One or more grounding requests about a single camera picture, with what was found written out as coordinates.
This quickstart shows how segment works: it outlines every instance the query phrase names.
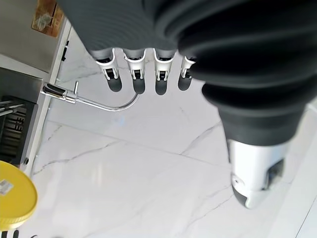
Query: yellow lid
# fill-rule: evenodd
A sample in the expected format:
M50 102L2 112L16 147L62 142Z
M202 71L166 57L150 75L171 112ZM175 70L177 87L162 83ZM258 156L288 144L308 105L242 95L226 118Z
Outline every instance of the yellow lid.
M15 229L34 212L37 192L17 167L0 161L0 231Z

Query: label sticker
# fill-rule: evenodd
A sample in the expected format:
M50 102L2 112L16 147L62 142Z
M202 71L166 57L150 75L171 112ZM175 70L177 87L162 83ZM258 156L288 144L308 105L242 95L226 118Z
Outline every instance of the label sticker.
M3 179L0 182L0 195L5 196L12 188L13 184L11 184L8 180Z

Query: robotic hand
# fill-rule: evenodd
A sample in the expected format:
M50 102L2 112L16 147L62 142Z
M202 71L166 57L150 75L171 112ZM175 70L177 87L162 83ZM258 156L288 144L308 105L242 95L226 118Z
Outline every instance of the robotic hand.
M109 87L121 89L112 48L122 48L137 94L144 49L155 49L156 92L174 53L179 88L203 80L218 107L238 201L256 207L283 173L306 103L317 94L315 0L59 0Z

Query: white marble floor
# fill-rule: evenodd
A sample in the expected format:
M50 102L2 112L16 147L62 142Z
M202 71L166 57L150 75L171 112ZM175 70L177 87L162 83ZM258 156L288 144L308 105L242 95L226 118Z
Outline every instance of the white marble floor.
M118 50L123 89L112 93L74 32L59 84L119 105L133 95L127 64ZM130 109L110 113L53 100L34 163L39 194L29 238L265 238L317 131L307 110L286 159L286 173L255 210L232 194L230 165L217 110L194 81L177 88L181 58L173 63L167 93L154 88L147 54L146 91Z

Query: black rubber fingertip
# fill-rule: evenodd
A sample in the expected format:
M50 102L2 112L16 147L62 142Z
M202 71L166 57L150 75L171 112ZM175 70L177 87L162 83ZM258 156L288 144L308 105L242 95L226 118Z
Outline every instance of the black rubber fingertip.
M122 82L120 76L117 79L112 78L110 80L107 80L107 82L110 90L113 92L119 92L122 89Z
M19 238L19 231L18 230L14 231L13 238Z
M145 91L145 80L144 79L133 79L133 89L137 94L142 94Z
M163 95L167 90L167 81L160 80L155 82L155 91L159 95Z
M183 78L181 75L179 76L179 79L178 79L178 88L181 90L181 91L186 91L189 86L190 86L190 83L192 82L192 79L191 78Z

